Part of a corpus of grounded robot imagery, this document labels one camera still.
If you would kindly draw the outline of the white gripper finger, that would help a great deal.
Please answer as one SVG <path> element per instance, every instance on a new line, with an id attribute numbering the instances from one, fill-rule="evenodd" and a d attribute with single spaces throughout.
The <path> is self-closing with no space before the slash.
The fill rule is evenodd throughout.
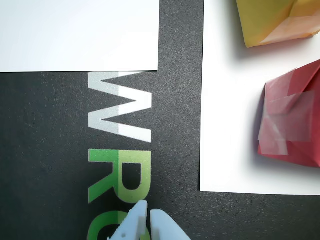
<path id="1" fill-rule="evenodd" d="M 148 202 L 140 200 L 128 212 L 110 240 L 150 240 L 147 229 Z"/>
<path id="2" fill-rule="evenodd" d="M 163 210 L 150 211 L 152 240 L 191 240 L 184 230 Z"/>

